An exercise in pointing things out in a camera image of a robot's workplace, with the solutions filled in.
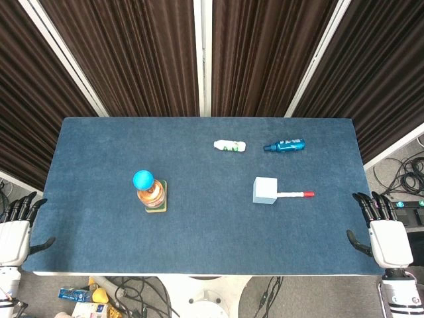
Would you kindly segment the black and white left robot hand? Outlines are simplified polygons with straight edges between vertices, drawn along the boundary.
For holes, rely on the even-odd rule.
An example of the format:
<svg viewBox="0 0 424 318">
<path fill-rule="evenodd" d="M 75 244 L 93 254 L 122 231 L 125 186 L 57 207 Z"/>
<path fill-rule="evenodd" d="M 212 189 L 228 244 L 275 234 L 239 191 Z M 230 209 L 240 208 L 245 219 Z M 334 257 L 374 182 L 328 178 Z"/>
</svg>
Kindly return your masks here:
<svg viewBox="0 0 424 318">
<path fill-rule="evenodd" d="M 12 201 L 1 214 L 1 267 L 19 267 L 28 256 L 50 248 L 56 238 L 39 245 L 30 245 L 32 228 L 39 209 L 48 201 L 32 203 L 37 192 Z"/>
</svg>

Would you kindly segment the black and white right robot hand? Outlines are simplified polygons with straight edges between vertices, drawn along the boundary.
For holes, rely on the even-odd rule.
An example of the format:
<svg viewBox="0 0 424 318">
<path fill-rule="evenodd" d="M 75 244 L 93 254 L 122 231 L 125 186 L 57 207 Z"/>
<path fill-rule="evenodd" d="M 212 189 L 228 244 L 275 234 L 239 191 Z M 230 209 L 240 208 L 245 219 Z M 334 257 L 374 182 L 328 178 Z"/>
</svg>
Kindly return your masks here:
<svg viewBox="0 0 424 318">
<path fill-rule="evenodd" d="M 359 243 L 352 230 L 346 231 L 350 244 L 358 251 L 371 257 L 379 267 L 387 269 L 407 268 L 413 263 L 407 231 L 398 219 L 392 202 L 375 191 L 372 195 L 358 192 L 352 197 L 361 208 L 370 246 Z"/>
</svg>

